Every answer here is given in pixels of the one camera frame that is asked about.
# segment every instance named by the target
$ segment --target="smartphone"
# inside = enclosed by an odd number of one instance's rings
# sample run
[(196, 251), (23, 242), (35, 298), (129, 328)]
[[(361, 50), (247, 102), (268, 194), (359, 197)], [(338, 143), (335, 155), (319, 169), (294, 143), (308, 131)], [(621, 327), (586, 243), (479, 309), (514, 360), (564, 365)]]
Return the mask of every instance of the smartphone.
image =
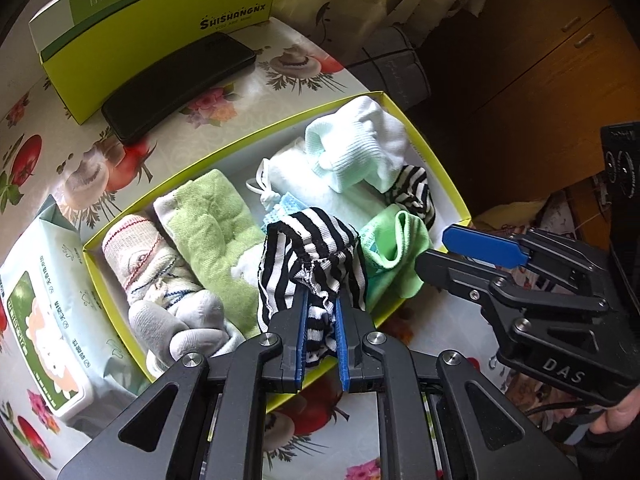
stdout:
[(172, 52), (118, 88), (102, 114), (124, 145), (216, 83), (252, 65), (255, 52), (222, 32)]

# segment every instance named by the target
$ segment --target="human hand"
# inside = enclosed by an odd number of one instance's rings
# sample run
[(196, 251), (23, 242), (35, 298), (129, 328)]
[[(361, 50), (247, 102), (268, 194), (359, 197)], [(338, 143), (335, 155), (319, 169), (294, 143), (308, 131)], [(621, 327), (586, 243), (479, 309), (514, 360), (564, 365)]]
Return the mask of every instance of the human hand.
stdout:
[(615, 433), (627, 428), (640, 412), (640, 386), (626, 396), (619, 405), (609, 408), (594, 422), (590, 431), (594, 434)]

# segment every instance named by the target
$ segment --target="mint green sock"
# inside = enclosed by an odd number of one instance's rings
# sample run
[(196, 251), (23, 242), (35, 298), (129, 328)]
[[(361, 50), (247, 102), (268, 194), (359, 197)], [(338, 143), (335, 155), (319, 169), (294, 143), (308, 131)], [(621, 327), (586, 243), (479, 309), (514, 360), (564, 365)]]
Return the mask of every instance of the mint green sock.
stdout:
[(360, 231), (367, 267), (367, 311), (390, 288), (400, 298), (412, 298), (422, 286), (415, 259), (431, 247), (429, 232), (416, 215), (396, 204), (374, 216)]
[(190, 180), (154, 208), (202, 286), (222, 300), (225, 317), (246, 338), (260, 333), (258, 289), (230, 270), (248, 249), (262, 246), (264, 233), (224, 174), (212, 170)]

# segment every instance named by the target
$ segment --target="tablecloth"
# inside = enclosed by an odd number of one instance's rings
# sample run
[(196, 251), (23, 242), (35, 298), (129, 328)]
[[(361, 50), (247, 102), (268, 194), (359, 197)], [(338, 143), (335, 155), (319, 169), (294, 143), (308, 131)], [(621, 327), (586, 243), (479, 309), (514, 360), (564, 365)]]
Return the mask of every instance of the tablecloth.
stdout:
[[(274, 18), (233, 37), (256, 51), (255, 67), (205, 92), (133, 146), (116, 140), (100, 112), (76, 124), (46, 78), (33, 86), (0, 124), (0, 261), (49, 194), (85, 241), (204, 155), (287, 116), (366, 90), (333, 58)], [(47, 409), (6, 331), (5, 317), (0, 306), (0, 418), (34, 468), (53, 480), (88, 438)], [(420, 351), (456, 348), (495, 384), (504, 383), (495, 337), (473, 304), (425, 287), (386, 329)], [(265, 478), (379, 474), (374, 395), (340, 396), (325, 388), (302, 409), (291, 409), (287, 405), (283, 410), (289, 415), (277, 415), (287, 423), (284, 433), (267, 439)]]

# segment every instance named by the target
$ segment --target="black cable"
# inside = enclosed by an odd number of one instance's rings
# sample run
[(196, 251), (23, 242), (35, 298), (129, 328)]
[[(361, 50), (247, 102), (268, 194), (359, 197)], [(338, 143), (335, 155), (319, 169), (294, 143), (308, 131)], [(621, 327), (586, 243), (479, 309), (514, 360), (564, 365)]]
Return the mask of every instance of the black cable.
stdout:
[(530, 410), (525, 410), (525, 416), (535, 415), (540, 412), (548, 412), (549, 410), (568, 410), (569, 408), (583, 408), (585, 406), (591, 406), (593, 404), (590, 400), (570, 400), (569, 402), (553, 402), (551, 404), (543, 404)]

